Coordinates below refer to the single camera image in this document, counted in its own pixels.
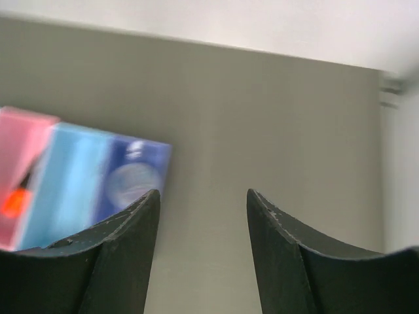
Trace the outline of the orange highlighter marker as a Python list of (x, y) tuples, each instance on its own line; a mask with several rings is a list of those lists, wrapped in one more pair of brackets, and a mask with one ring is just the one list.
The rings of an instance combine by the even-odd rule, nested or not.
[(1, 214), (7, 218), (18, 218), (27, 207), (27, 202), (32, 197), (32, 190), (29, 187), (31, 174), (26, 173), (1, 206)]

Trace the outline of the pink drawer box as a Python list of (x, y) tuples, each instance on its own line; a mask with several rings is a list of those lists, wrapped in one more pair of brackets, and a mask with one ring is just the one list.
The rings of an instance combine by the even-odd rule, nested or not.
[(39, 162), (60, 121), (57, 116), (1, 107), (1, 206), (26, 173), (31, 174), (29, 187), (33, 194), (18, 218), (1, 214), (1, 249), (16, 249), (22, 224), (35, 193), (35, 177)]

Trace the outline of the purple drawer box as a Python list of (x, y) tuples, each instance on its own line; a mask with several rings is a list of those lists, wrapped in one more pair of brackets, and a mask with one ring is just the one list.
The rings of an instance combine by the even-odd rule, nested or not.
[(158, 171), (160, 175), (159, 192), (164, 189), (166, 173), (170, 161), (172, 146), (166, 143), (150, 141), (135, 137), (117, 135), (111, 141), (109, 161), (105, 168), (105, 175), (100, 185), (98, 201), (94, 209), (92, 223), (97, 224), (108, 217), (124, 210), (115, 209), (105, 192), (108, 176), (116, 168), (125, 164), (145, 163)]

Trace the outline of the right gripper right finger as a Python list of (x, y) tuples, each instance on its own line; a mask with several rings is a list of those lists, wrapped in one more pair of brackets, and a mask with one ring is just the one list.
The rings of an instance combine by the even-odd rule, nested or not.
[(381, 254), (341, 242), (247, 192), (263, 313), (417, 313), (418, 247)]

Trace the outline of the clear round clip container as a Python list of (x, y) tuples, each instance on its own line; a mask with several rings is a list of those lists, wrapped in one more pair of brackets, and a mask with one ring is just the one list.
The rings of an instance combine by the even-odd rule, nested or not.
[(125, 164), (108, 176), (105, 192), (115, 209), (124, 209), (149, 190), (159, 189), (160, 175), (145, 163)]

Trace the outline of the teal blue drawer box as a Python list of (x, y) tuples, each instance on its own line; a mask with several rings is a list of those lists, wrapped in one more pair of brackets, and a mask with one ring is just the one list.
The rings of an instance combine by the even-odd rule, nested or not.
[(109, 132), (64, 122), (54, 127), (18, 250), (47, 247), (89, 227), (111, 138)]

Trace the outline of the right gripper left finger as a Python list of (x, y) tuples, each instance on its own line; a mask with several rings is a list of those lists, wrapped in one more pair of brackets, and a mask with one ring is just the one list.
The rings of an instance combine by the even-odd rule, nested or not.
[(46, 248), (1, 251), (1, 312), (143, 313), (159, 219), (151, 190)]

